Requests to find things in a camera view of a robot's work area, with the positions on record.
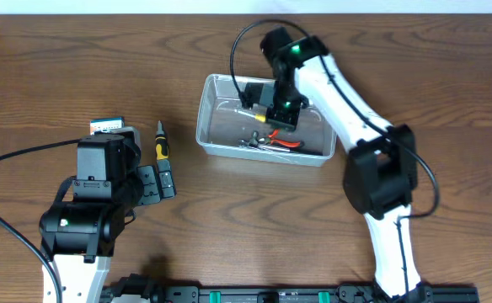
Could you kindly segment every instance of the table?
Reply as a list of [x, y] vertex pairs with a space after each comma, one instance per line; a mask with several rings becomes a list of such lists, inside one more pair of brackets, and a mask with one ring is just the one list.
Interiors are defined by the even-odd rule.
[[[123, 115], [167, 127], [179, 195], [139, 211], [115, 246], [107, 283], [333, 285], [371, 281], [363, 217], [341, 188], [342, 149], [322, 168], [207, 156], [195, 142], [207, 75], [228, 73], [239, 30], [266, 16], [0, 16], [0, 154], [84, 136]], [[409, 124], [441, 183], [436, 214], [412, 222], [414, 257], [432, 284], [475, 284], [492, 302], [492, 15], [283, 16], [318, 35], [363, 98]], [[238, 74], [270, 77], [269, 27], [241, 43]], [[75, 146], [0, 162], [0, 215], [39, 243], [38, 221], [75, 174]], [[415, 211], [431, 205], [420, 172]], [[0, 302], [41, 300], [38, 260], [0, 227]]]

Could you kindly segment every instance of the white wall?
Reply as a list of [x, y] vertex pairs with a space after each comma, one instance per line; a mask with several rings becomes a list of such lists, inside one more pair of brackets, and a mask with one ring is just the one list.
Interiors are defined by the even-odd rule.
[[0, 13], [492, 13], [492, 0], [0, 0]]

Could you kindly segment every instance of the cable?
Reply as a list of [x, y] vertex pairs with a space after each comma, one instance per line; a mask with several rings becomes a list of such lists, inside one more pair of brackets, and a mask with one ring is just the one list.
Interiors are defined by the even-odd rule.
[[[260, 21], [254, 22], [251, 25], [244, 28], [238, 34], [237, 39], [233, 43], [233, 48], [231, 49], [231, 55], [229, 58], [229, 70], [231, 72], [231, 79], [233, 80], [233, 85], [237, 89], [238, 97], [240, 98], [241, 102], [243, 102], [243, 103], [244, 103], [244, 97], [245, 96], [243, 95], [243, 92], [241, 92], [240, 89], [238, 88], [237, 80], [235, 79], [235, 71], [233, 68], [233, 58], [235, 55], [235, 50], [237, 49], [238, 42], [241, 40], [241, 38], [244, 36], [244, 34], [246, 34], [246, 32], [248, 32], [249, 30], [251, 30], [252, 28], [254, 28], [258, 25], [267, 24], [267, 23], [277, 23], [277, 24], [288, 25], [294, 29], [297, 29], [306, 37], [309, 37], [308, 32], [305, 29], [301, 28], [299, 25], [294, 24], [291, 21], [281, 20], [281, 19], [262, 19]], [[398, 217], [398, 220], [396, 221], [396, 227], [398, 229], [398, 237], [399, 237], [399, 248], [400, 248], [401, 256], [403, 259], [402, 270], [404, 271], [405, 295], [406, 295], [406, 299], [408, 299], [409, 298], [409, 296], [408, 296], [408, 294], [409, 294], [409, 279], [407, 276], [407, 262], [405, 260], [404, 241], [403, 241], [403, 236], [402, 236], [402, 232], [401, 232], [401, 220], [403, 220], [403, 219], [409, 219], [409, 220], [410, 219], [420, 219], [420, 218], [426, 218], [427, 216], [432, 215], [436, 211], [437, 207], [439, 207], [439, 204], [441, 202], [441, 191], [439, 190], [439, 183], [436, 180], [435, 174], [433, 173], [431, 168], [428, 166], [428, 164], [424, 161], [424, 159], [422, 159], [422, 157], [420, 157], [416, 152], [409, 149], [402, 141], [393, 137], [392, 135], [390, 135], [388, 132], [381, 129], [377, 125], [374, 125], [364, 114], [361, 113], [361, 111], [344, 94], [344, 92], [341, 90], [338, 83], [336, 83], [336, 81], [334, 80], [334, 75], [330, 72], [329, 68], [327, 67], [326, 62], [324, 61], [324, 58], [322, 56], [319, 56], [319, 59], [321, 60], [321, 65], [323, 66], [324, 72], [326, 72], [330, 83], [332, 84], [332, 86], [334, 86], [334, 89], [338, 92], [338, 94], [345, 101], [345, 103], [355, 112], [355, 114], [364, 122], [364, 124], [371, 127], [374, 131], [379, 133], [379, 135], [381, 135], [385, 139], [391, 141], [395, 145], [403, 148], [405, 152], [410, 154], [410, 156], [412, 156], [412, 158], [414, 158], [424, 168], [424, 171], [428, 175], [428, 178], [431, 181], [431, 185], [433, 186], [433, 205], [431, 206], [431, 208], [428, 211], [426, 211], [424, 213], [419, 213], [419, 214], [400, 216], [400, 217]]]
[[[37, 152], [37, 151], [45, 150], [48, 148], [66, 146], [66, 145], [74, 144], [74, 143], [78, 143], [78, 142], [79, 142], [79, 139], [76, 139], [76, 140], [70, 140], [70, 141], [57, 142], [57, 143], [53, 143], [53, 144], [47, 144], [47, 145], [43, 145], [43, 146], [31, 147], [31, 148], [23, 149], [21, 151], [14, 151], [14, 152], [10, 152], [6, 155], [0, 156], [0, 161], [8, 159], [10, 157], [16, 157], [19, 155], [23, 155], [23, 154], [26, 154], [29, 152]], [[50, 264], [48, 263], [47, 259], [44, 256], [44, 254], [40, 250], [38, 250], [38, 248], [36, 248], [35, 245], [29, 241], [29, 239], [27, 239], [24, 235], [22, 235], [21, 232], [17, 231], [15, 228], [13, 228], [10, 224], [8, 224], [1, 217], [0, 217], [0, 226], [4, 227], [4, 229], [6, 229], [11, 234], [13, 234], [16, 238], [18, 238], [18, 240], [20, 240], [42, 262], [42, 265], [44, 265], [45, 269], [47, 269], [47, 272], [50, 274], [51, 281], [53, 282], [53, 286], [55, 287], [55, 292], [57, 295], [57, 303], [62, 303], [61, 283], [59, 282], [59, 279], [55, 275], [53, 268], [51, 268]]]
[[132, 223], [133, 221], [136, 220], [136, 218], [137, 218], [136, 211], [133, 210], [133, 209], [131, 209], [127, 216], [131, 216], [131, 220], [128, 221], [128, 222], [126, 222], [125, 223], [125, 226], [127, 226], [128, 224], [130, 224], [130, 223]]

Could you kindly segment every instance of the green light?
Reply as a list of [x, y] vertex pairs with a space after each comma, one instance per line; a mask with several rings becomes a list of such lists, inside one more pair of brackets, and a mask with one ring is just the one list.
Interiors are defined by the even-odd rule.
[[294, 46], [291, 48], [291, 52], [292, 52], [292, 53], [295, 53], [295, 54], [300, 54], [300, 45], [294, 45]]

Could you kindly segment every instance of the wooden table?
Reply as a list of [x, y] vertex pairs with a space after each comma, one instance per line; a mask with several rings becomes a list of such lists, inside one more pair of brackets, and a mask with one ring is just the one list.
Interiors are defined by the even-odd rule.
[[[176, 199], [141, 210], [115, 246], [108, 283], [130, 273], [203, 285], [371, 281], [365, 221], [341, 188], [345, 158], [322, 168], [209, 157], [195, 143], [206, 76], [228, 73], [238, 31], [263, 16], [0, 16], [0, 154], [84, 136], [123, 115], [154, 163], [169, 132]], [[435, 216], [412, 223], [432, 284], [475, 284], [492, 302], [492, 15], [288, 16], [320, 36], [364, 99], [409, 124], [441, 182]], [[240, 75], [270, 77], [255, 30]], [[0, 162], [0, 215], [34, 243], [75, 146]], [[415, 211], [431, 204], [420, 172]], [[41, 300], [40, 264], [0, 227], [0, 302]]]

